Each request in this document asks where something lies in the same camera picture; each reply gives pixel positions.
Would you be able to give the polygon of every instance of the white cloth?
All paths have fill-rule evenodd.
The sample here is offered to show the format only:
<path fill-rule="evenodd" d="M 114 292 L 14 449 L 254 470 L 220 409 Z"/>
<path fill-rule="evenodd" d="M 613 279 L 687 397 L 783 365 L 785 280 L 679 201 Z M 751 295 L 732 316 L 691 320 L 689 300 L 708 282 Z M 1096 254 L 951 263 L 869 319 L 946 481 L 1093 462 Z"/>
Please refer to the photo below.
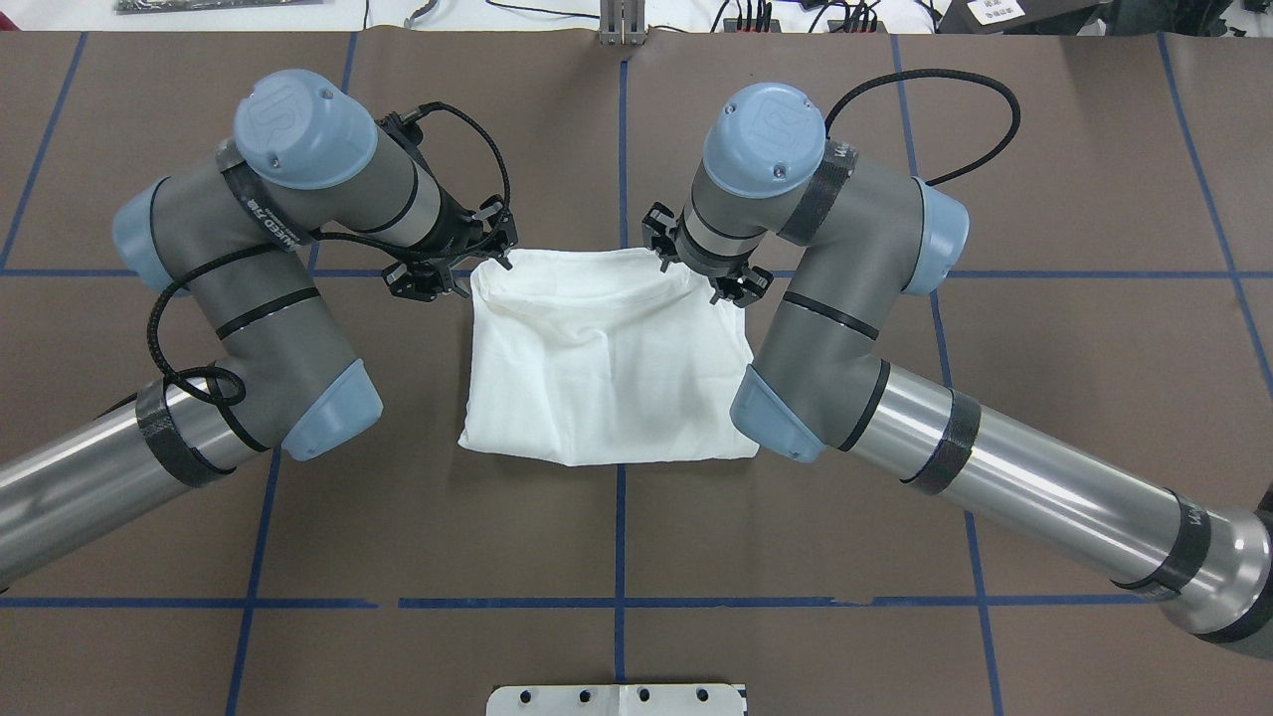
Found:
<path fill-rule="evenodd" d="M 752 457 L 729 422 L 743 312 L 644 248 L 514 250 L 472 274 L 461 447 L 561 465 Z"/>

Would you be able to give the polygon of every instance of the folded white fabric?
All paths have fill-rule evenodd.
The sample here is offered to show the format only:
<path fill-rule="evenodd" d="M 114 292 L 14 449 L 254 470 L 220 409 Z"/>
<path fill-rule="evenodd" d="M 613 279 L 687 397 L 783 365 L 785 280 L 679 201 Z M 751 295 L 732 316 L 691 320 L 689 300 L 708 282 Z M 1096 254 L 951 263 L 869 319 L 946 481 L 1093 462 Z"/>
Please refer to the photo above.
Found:
<path fill-rule="evenodd" d="M 561 465 L 752 457 L 729 422 L 751 362 L 743 312 L 644 248 L 514 250 L 472 274 L 460 445 Z"/>

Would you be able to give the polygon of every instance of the paper sticker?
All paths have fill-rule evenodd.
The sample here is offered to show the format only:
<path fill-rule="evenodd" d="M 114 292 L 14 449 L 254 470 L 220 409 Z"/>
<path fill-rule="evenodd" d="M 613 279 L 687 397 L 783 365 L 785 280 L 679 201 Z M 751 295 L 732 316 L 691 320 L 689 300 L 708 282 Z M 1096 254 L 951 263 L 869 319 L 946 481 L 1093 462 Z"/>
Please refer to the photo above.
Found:
<path fill-rule="evenodd" d="M 988 25 L 1025 17 L 1026 11 L 1017 5 L 1017 0 L 973 0 L 967 4 L 976 22 Z"/>

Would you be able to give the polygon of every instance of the light blue joint cap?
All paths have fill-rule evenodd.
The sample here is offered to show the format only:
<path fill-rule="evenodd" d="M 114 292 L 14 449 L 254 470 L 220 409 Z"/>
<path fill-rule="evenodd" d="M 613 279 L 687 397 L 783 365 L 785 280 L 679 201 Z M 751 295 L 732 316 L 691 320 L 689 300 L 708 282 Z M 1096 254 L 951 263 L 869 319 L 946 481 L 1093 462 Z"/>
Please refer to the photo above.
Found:
<path fill-rule="evenodd" d="M 283 438 L 283 448 L 295 460 L 317 457 L 372 427 L 381 419 L 384 404 L 359 358 L 297 420 L 288 437 Z"/>
<path fill-rule="evenodd" d="M 967 209 L 962 204 L 928 186 L 919 177 L 911 177 L 919 185 L 919 195 L 924 201 L 924 237 L 919 243 L 919 260 L 915 273 L 903 293 L 928 296 L 946 280 L 946 274 L 964 254 L 967 241 Z"/>
<path fill-rule="evenodd" d="M 376 153 L 376 122 L 356 99 L 309 70 L 280 70 L 234 113 L 234 144 L 256 173 L 288 189 L 348 181 Z"/>
<path fill-rule="evenodd" d="M 729 419 L 742 434 L 797 462 L 812 462 L 826 450 L 751 366 L 733 396 Z"/>
<path fill-rule="evenodd" d="M 120 260 L 155 293 L 172 283 L 168 269 L 163 268 L 163 261 L 159 260 L 159 250 L 155 248 L 155 236 L 150 226 L 155 191 L 163 182 L 164 180 L 159 180 L 130 199 L 115 213 L 115 220 L 111 222 L 111 240 L 115 241 L 115 251 L 120 255 Z M 190 292 L 182 289 L 177 296 L 190 296 Z"/>
<path fill-rule="evenodd" d="M 752 84 L 729 98 L 703 143 L 703 168 L 721 189 L 769 199 L 805 183 L 822 163 L 822 112 L 787 84 Z"/>

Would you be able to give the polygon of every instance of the white mounting bracket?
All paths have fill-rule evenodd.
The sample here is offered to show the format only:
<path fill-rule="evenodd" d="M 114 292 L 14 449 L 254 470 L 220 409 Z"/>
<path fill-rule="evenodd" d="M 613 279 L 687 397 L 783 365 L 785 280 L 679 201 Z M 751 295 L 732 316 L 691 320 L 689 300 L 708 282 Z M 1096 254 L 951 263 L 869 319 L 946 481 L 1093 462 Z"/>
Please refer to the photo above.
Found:
<path fill-rule="evenodd" d="M 601 0 L 602 45 L 645 43 L 645 0 Z"/>
<path fill-rule="evenodd" d="M 731 684 L 502 687 L 486 716 L 747 716 L 747 688 Z"/>

